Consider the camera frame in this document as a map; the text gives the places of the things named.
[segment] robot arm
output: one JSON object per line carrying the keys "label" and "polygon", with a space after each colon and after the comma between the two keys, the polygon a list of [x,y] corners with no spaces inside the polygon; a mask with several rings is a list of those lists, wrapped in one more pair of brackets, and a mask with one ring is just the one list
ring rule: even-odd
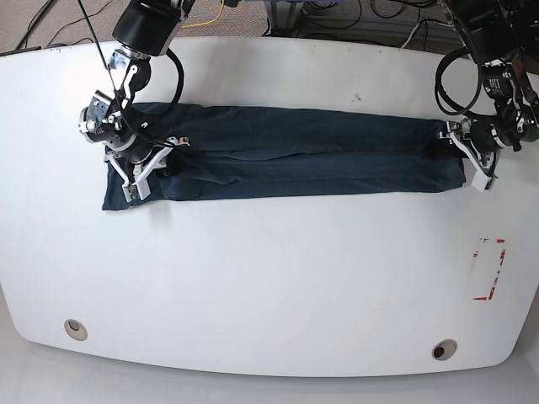
{"label": "robot arm", "polygon": [[[521,141],[539,138],[539,98],[530,85],[523,52],[535,51],[531,24],[536,0],[440,0],[465,47],[444,57],[436,72],[435,96],[448,115],[464,115],[461,123],[447,122],[440,141],[447,141],[470,159],[477,169],[472,185],[490,189],[499,150]],[[81,116],[80,131],[88,141],[103,142],[105,161],[124,179],[127,201],[150,194],[147,176],[155,170],[174,174],[168,155],[188,146],[187,138],[161,139],[150,136],[152,124],[161,120],[179,101],[184,72],[179,59],[168,48],[187,19],[195,0],[131,0],[120,17],[113,36],[122,44],[108,63],[114,93],[97,91]],[[471,55],[478,65],[478,88],[473,101],[462,107],[442,85],[444,70],[458,57]],[[135,93],[151,76],[150,57],[167,55],[176,65],[178,87],[169,108],[159,115],[142,114],[131,107]],[[494,101],[496,115],[476,114],[471,108],[482,90]],[[450,111],[441,103],[440,98]]]}
{"label": "robot arm", "polygon": [[[184,86],[184,70],[168,48],[187,19],[195,0],[131,0],[115,26],[113,36],[122,44],[107,65],[113,93],[97,91],[83,110],[79,130],[92,143],[107,146],[105,161],[124,179],[125,199],[145,199],[150,194],[148,175],[159,170],[172,174],[168,155],[189,139],[160,139],[150,135],[152,124],[162,120],[178,103]],[[136,92],[152,75],[150,56],[167,55],[178,70],[176,94],[161,114],[143,114],[131,107]]]}
{"label": "robot arm", "polygon": [[[467,117],[467,124],[455,136],[466,145],[467,156],[472,154],[491,178],[486,189],[494,180],[500,149],[512,147],[517,152],[522,148],[522,141],[539,138],[539,98],[531,87],[523,62],[525,44],[531,34],[530,25],[525,25],[530,18],[530,4],[512,0],[444,0],[441,4],[465,47],[441,61],[435,77],[436,101],[445,113]],[[441,78],[455,59],[468,54],[478,66],[478,90],[470,105],[462,107],[446,93]],[[476,114],[470,110],[482,86],[494,101],[496,115]],[[440,98],[454,111],[448,111]],[[462,150],[462,145],[456,143],[456,146]]]}

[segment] dark blue cloth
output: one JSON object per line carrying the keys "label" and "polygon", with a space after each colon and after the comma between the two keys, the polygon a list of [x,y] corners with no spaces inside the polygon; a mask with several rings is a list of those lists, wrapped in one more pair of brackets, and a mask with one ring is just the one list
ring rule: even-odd
{"label": "dark blue cloth", "polygon": [[[156,114],[163,104],[137,104]],[[148,182],[152,194],[125,202],[109,164],[104,210],[160,199],[442,192],[466,181],[460,158],[440,155],[444,123],[314,109],[179,104],[152,127],[159,139],[189,137],[173,151],[179,174]]]}

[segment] black cable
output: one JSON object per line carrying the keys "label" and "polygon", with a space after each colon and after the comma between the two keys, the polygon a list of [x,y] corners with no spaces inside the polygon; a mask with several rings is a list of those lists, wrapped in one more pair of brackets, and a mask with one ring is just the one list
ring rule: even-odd
{"label": "black cable", "polygon": [[92,38],[82,38],[81,40],[78,40],[77,42],[73,42],[72,44],[70,44],[69,46],[73,46],[73,45],[77,45],[77,44],[80,44],[81,42],[83,42],[84,40],[89,40],[91,43],[93,43],[93,40]]}
{"label": "black cable", "polygon": [[348,29],[348,28],[352,28],[354,25],[356,25],[357,23],[360,22],[361,16],[363,15],[363,6],[361,5],[361,0],[357,0],[357,3],[360,6],[360,15],[358,15],[357,19],[355,19],[355,21],[352,24],[345,25],[344,27],[330,27],[330,26],[327,26],[327,25],[317,23],[316,21],[313,21],[311,19],[307,19],[307,22],[309,24],[314,24],[314,25],[317,25],[318,27],[322,27],[322,28],[326,28],[326,29]]}
{"label": "black cable", "polygon": [[424,25],[424,41],[423,41],[423,52],[427,48],[427,39],[429,38],[429,25]]}
{"label": "black cable", "polygon": [[49,9],[54,5],[55,2],[56,0],[47,0],[47,2],[43,4],[43,6],[41,6],[37,14],[30,21],[30,24],[29,24],[28,29],[26,30],[26,33],[24,33],[23,37],[18,42],[17,46],[15,46],[15,49],[14,49],[15,51],[18,51],[22,47],[23,43],[28,40],[32,32],[34,32],[34,29],[38,26],[38,24],[43,19],[43,17],[45,17],[45,14],[47,13],[47,11],[49,11]]}
{"label": "black cable", "polygon": [[[26,27],[26,32],[29,31],[30,27],[32,26],[32,24],[34,23],[35,19],[37,19],[38,15],[41,14],[41,12],[45,9],[45,7],[47,6],[47,4],[49,4],[49,2],[46,2],[45,4],[43,4],[41,6],[41,8],[37,11],[37,13],[34,14],[34,17],[32,17],[32,19],[30,20],[30,22],[28,23],[28,27]],[[26,49],[28,47],[28,39],[29,39],[30,35],[28,35],[26,37],[26,40],[24,40],[24,48]]]}
{"label": "black cable", "polygon": [[266,31],[261,35],[261,36],[267,36],[269,31],[270,31],[270,19],[266,19],[266,22],[268,23],[268,28],[266,29]]}
{"label": "black cable", "polygon": [[397,17],[398,15],[402,14],[403,11],[404,11],[404,8],[406,7],[406,3],[405,2],[402,2],[401,3],[401,8],[396,12],[396,13],[393,13],[393,14],[389,14],[389,15],[383,15],[383,14],[380,14],[376,11],[376,8],[374,7],[374,0],[371,0],[371,10],[372,12],[377,16],[377,17],[380,17],[381,19],[394,19],[395,17]]}
{"label": "black cable", "polygon": [[425,0],[423,2],[408,2],[406,0],[388,0],[393,3],[401,3],[405,6],[416,7],[416,8],[429,8],[436,4],[436,0]]}
{"label": "black cable", "polygon": [[168,104],[167,108],[159,114],[149,115],[155,120],[163,120],[168,114],[170,114],[173,111],[174,107],[178,105],[178,101],[182,96],[182,92],[184,91],[185,72],[184,67],[182,66],[182,62],[179,61],[178,57],[174,52],[172,52],[171,49],[167,49],[166,55],[168,59],[170,59],[176,66],[176,70],[178,71],[178,84],[176,85],[176,92],[174,93],[174,97],[172,98],[172,101]]}
{"label": "black cable", "polygon": [[[109,67],[107,66],[107,61],[104,59],[103,51],[101,50],[101,45],[99,45],[98,37],[95,34],[95,31],[93,30],[92,23],[90,23],[90,17],[86,13],[86,8],[84,8],[83,2],[81,2],[81,0],[77,0],[77,3],[81,11],[83,12],[84,19],[86,20],[86,24],[88,25],[88,29],[90,30],[90,34],[92,34],[93,42],[98,47],[99,56],[101,57],[103,66],[105,70],[109,72],[109,75],[110,75],[110,70],[109,70]],[[115,89],[115,92],[116,92],[115,81],[112,79],[112,76],[110,76],[110,81],[112,82],[112,87]]]}
{"label": "black cable", "polygon": [[[105,10],[112,2],[114,2],[115,0],[109,0],[102,8],[100,8],[98,11],[96,11],[95,13],[93,14],[89,14],[89,18],[92,18],[93,16],[95,15],[98,15],[99,13],[101,13],[103,10]],[[51,40],[49,41],[49,43],[47,44],[47,47],[50,46],[52,44],[52,41],[56,39],[56,37],[67,27],[70,27],[71,25],[74,25],[76,23],[80,23],[81,21],[84,21],[84,18],[81,18],[81,19],[78,19],[76,21],[73,21],[71,23],[68,23],[66,25],[64,25],[63,27],[61,27],[59,30],[57,30],[57,32],[54,34],[54,36],[51,38]]]}
{"label": "black cable", "polygon": [[316,2],[307,2],[307,4],[310,7],[314,8],[315,10],[323,11],[323,10],[328,10],[330,8],[335,7],[338,3],[330,3],[327,6],[321,6],[320,4],[317,4]]}
{"label": "black cable", "polygon": [[115,95],[115,101],[118,104],[118,108],[120,110],[121,120],[124,122],[125,126],[127,126],[127,128],[131,132],[133,132],[133,134],[136,137],[140,137],[144,141],[147,141],[148,143],[150,143],[152,145],[155,145],[155,146],[172,147],[172,148],[176,147],[176,145],[174,145],[173,143],[170,143],[170,142],[167,142],[167,141],[164,141],[164,142],[156,141],[155,139],[151,139],[151,138],[147,137],[146,135],[143,135],[141,132],[134,130],[133,127],[131,126],[131,124],[129,123],[129,121],[125,118],[125,110],[123,108],[121,108],[121,101],[120,101],[120,99],[118,97],[118,93],[116,93],[116,95]]}
{"label": "black cable", "polygon": [[[449,52],[447,55],[443,57],[443,59],[440,61],[440,64],[438,65],[438,68],[436,69],[436,75],[435,75],[435,99],[436,103],[438,104],[438,107],[440,110],[447,115],[450,116],[457,116],[457,115],[466,115],[469,118],[473,118],[477,120],[478,118],[484,118],[488,117],[488,115],[480,115],[475,114],[470,109],[475,105],[475,103],[478,101],[479,94],[481,94],[481,87],[483,85],[483,72],[481,70],[481,66],[478,65],[478,85],[476,87],[476,92],[472,98],[472,101],[466,106],[462,107],[461,105],[457,104],[449,95],[446,93],[444,86],[442,85],[442,76],[444,72],[446,71],[447,67],[458,59],[459,57],[468,55],[470,51],[467,48],[461,48],[454,50],[453,52]],[[440,101],[440,96],[446,101],[446,103],[452,107],[455,111],[449,111],[447,110]]]}

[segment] yellow cable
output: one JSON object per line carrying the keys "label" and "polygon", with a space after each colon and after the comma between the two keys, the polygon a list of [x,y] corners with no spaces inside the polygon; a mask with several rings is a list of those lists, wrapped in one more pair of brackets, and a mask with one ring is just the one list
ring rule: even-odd
{"label": "yellow cable", "polygon": [[221,0],[221,10],[219,10],[219,14],[212,20],[206,21],[204,23],[198,23],[198,24],[191,24],[191,25],[184,25],[182,28],[195,28],[195,27],[202,27],[204,25],[210,25],[212,23],[215,23],[219,17],[222,15],[222,10],[225,9],[225,0]]}

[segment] white tabletop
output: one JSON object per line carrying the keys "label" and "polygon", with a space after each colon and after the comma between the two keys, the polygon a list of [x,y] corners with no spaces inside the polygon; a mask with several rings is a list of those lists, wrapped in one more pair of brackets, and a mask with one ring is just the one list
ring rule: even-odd
{"label": "white tabletop", "polygon": [[[172,47],[184,63],[184,103],[443,118],[433,100],[440,56],[286,39]],[[104,45],[108,55],[114,48]],[[171,99],[172,63],[159,58],[152,69],[137,100]],[[475,71],[458,61],[446,74],[460,103]],[[105,213],[103,147],[77,133],[81,108],[108,86],[97,51],[9,56],[0,77],[0,281],[24,338],[252,375],[426,373],[510,355],[539,284],[537,145],[504,152],[500,180],[484,194],[160,202]],[[483,96],[476,110],[492,103]],[[488,301],[473,298],[490,291],[501,250],[480,238],[506,240]],[[70,318],[86,326],[86,341],[66,335]],[[433,360],[445,339],[457,353]]]}
{"label": "white tabletop", "polygon": [[24,341],[0,290],[2,404],[536,404],[520,353],[500,366],[434,375],[305,379],[219,375],[98,358]]}

